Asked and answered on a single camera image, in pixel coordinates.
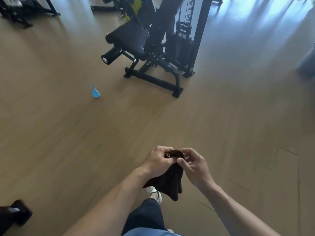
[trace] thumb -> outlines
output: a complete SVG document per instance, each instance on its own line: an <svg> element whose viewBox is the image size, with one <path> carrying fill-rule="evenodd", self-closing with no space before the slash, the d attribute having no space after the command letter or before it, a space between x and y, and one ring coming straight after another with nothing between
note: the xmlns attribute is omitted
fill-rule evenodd
<svg viewBox="0 0 315 236"><path fill-rule="evenodd" d="M190 165L183 159L183 158L178 158L177 163L187 172L190 171Z"/></svg>

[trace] dark towel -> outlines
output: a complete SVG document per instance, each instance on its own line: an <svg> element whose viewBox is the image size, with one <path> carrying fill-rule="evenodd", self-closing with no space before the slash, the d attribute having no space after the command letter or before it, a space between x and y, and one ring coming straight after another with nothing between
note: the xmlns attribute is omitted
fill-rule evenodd
<svg viewBox="0 0 315 236"><path fill-rule="evenodd" d="M184 154L180 150L174 150L170 153L165 153L164 157L184 158ZM163 175L150 179L144 185L144 188L154 186L157 191L167 194L172 200L177 201L178 193L183 193L181 187L183 171L183 168L178 163L175 163Z"/></svg>

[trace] right hand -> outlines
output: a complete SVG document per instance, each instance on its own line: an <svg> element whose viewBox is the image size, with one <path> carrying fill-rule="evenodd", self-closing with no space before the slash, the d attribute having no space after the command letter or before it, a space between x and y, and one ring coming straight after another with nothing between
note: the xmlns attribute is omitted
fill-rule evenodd
<svg viewBox="0 0 315 236"><path fill-rule="evenodd" d="M215 182L205 159L192 148L184 148L181 151L185 159L178 158L177 163L184 169L190 182L201 192L207 187L214 186Z"/></svg>

